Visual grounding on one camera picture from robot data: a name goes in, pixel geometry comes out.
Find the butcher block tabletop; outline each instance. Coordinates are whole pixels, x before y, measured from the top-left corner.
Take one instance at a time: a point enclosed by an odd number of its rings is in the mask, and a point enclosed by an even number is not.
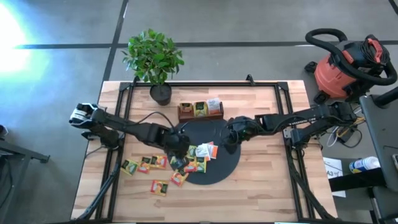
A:
[[[294,111],[310,107],[304,82],[286,81]],[[114,113],[120,82],[104,82],[99,105]],[[135,87],[130,108],[130,120],[138,121],[145,115],[160,111],[174,125],[178,124],[177,105],[182,102],[206,101],[218,97],[223,102],[224,119],[237,116],[254,118],[255,114],[278,113],[275,91],[262,86],[207,86],[172,87],[172,100],[159,106],[149,95],[148,87]],[[284,111],[287,107],[282,93]],[[169,126],[158,114],[146,122]],[[100,146],[90,141],[87,153]],[[134,136],[127,135],[123,161],[141,161],[143,156],[162,155],[161,149],[146,146]],[[103,176],[106,150],[90,154],[84,162],[76,194],[72,218],[81,215],[98,193]],[[305,149],[305,168],[312,192],[326,210],[337,216],[320,146],[311,142]],[[258,136],[241,145],[241,157],[232,174],[211,185],[185,182],[182,187],[169,182],[165,197],[150,193],[152,180],[170,180],[173,170],[152,169],[149,174],[136,172],[133,176],[120,173],[114,222],[294,222],[297,221],[286,153],[281,133]],[[110,189],[106,195],[103,215],[107,214]],[[305,217],[303,194],[300,193]]]

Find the vacuum hose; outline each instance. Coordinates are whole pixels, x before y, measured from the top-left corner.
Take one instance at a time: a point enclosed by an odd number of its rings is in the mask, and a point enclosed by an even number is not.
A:
[[[315,29],[315,30],[308,32],[305,35],[305,40],[308,43],[310,43],[314,46],[323,48],[323,49],[329,51],[332,55],[337,56],[340,60],[339,62],[337,62],[338,65],[348,72],[347,75],[349,75],[353,78],[360,79],[360,80],[368,81],[368,82],[372,83],[373,85],[381,85],[381,86],[391,85],[397,81],[397,72],[394,69],[394,67],[392,66],[390,61],[388,61],[386,63],[386,65],[384,66],[384,71],[386,72],[387,78],[374,77],[367,73],[361,72],[361,71],[357,70],[356,68],[354,68],[347,61],[347,59],[344,57],[341,50],[338,49],[336,46],[334,46],[333,44],[331,44],[329,42],[325,42],[325,41],[322,41],[322,40],[319,40],[319,39],[316,39],[313,37],[315,35],[320,35],[320,34],[334,35],[335,37],[338,38],[338,40],[340,42],[347,40],[347,36],[345,36],[345,34],[340,30],[326,29],[326,28],[325,29]]]

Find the potted plant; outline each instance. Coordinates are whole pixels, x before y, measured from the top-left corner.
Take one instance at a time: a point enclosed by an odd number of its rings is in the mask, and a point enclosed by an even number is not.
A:
[[[183,65],[181,50],[177,50],[173,40],[166,38],[164,34],[152,29],[142,31],[140,35],[129,39],[128,52],[123,63],[127,63],[127,69],[132,69],[135,76],[144,82],[150,81],[150,96],[159,105],[170,103],[172,88],[166,83],[167,75],[180,71],[179,65]]]

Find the green leaves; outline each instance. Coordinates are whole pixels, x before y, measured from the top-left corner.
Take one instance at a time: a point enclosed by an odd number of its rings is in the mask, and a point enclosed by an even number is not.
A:
[[[122,51],[122,54],[127,70],[134,70],[135,76],[153,85],[163,84],[170,73],[173,78],[173,74],[180,71],[179,66],[185,63],[173,40],[152,29],[131,37],[128,51]]]

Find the concrete floor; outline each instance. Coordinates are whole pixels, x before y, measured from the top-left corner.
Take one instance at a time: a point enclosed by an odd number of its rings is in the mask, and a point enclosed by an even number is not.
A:
[[[0,1],[0,123],[9,142],[50,154],[32,161],[18,196],[13,223],[52,223],[70,218],[87,141],[70,127],[79,102],[96,102],[109,49],[13,50],[16,44],[110,44],[123,0]],[[398,18],[388,0],[130,0],[119,43],[147,28],[176,42],[304,41],[311,29],[332,27],[361,40],[374,34],[398,40]],[[386,46],[398,67],[398,46]],[[311,46],[183,48],[186,65],[177,80],[304,80],[308,97],[317,92],[303,66],[326,55]],[[117,49],[110,80],[132,80]],[[386,89],[373,88],[373,93]],[[374,154],[363,124],[355,149],[325,147],[324,156],[358,158]],[[369,221],[336,200],[339,217]]]

